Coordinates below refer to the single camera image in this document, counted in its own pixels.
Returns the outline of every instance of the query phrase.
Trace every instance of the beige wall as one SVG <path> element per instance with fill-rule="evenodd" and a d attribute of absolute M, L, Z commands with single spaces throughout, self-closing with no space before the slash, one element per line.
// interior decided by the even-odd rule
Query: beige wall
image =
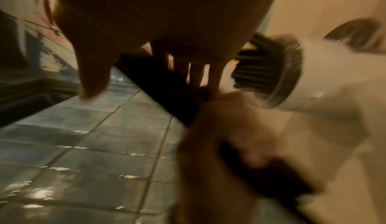
<path fill-rule="evenodd" d="M 361 17 L 386 24 L 386 0 L 276 0 L 267 35 L 323 38 L 339 25 Z"/>

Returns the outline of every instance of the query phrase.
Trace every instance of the brush head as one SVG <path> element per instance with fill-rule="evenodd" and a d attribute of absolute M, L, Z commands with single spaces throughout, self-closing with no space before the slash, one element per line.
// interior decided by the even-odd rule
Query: brush head
<path fill-rule="evenodd" d="M 290 95 L 300 77 L 300 45 L 291 36 L 271 40 L 257 33 L 250 43 L 255 48 L 243 49 L 236 57 L 234 87 L 253 91 L 266 107 L 275 107 Z"/>

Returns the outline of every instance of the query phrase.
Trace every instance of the hand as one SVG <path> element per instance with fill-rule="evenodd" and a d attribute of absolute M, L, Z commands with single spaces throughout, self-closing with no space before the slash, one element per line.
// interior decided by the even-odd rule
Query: hand
<path fill-rule="evenodd" d="M 251 168 L 265 167 L 275 156 L 276 139 L 246 93 L 221 95 L 205 104 L 181 142 L 177 224 L 250 223 L 257 195 L 220 158 L 224 142 Z"/>

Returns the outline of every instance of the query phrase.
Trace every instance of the tiled floor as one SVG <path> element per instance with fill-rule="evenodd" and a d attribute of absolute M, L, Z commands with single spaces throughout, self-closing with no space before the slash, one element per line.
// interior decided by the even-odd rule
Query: tiled floor
<path fill-rule="evenodd" d="M 158 223 L 175 202 L 183 130 L 134 85 L 0 129 L 0 222 Z"/>

